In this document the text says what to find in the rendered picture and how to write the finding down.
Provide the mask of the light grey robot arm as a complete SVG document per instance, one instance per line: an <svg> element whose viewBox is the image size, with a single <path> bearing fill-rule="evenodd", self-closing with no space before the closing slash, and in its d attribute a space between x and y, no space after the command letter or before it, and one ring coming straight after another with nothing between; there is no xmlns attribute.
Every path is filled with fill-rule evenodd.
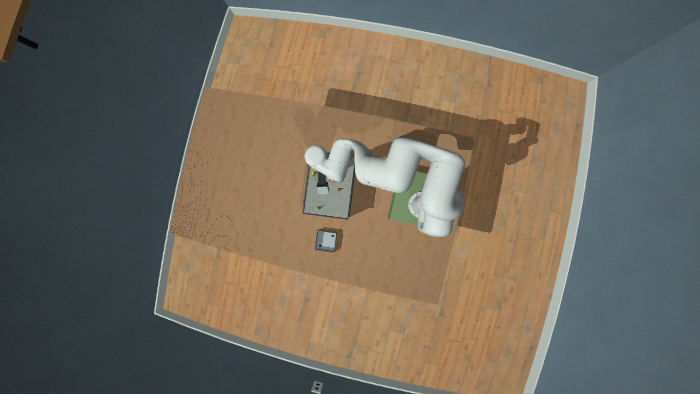
<svg viewBox="0 0 700 394"><path fill-rule="evenodd" d="M465 168L462 156L411 138L395 139L387 158L371 157L370 150L364 144L351 139L336 140L330 154L323 147L314 145L307 149L305 161L318 171L319 194L329 194L326 176L334 182L345 179L354 153L358 181L394 193L403 193L410 188L421 159L430 161L422 193L412 195L409 210L418 217L418 229L422 233L434 237L450 235L453 220L465 208L464 197L457 190ZM412 209L414 198L417 199L414 205L419 214Z"/></svg>

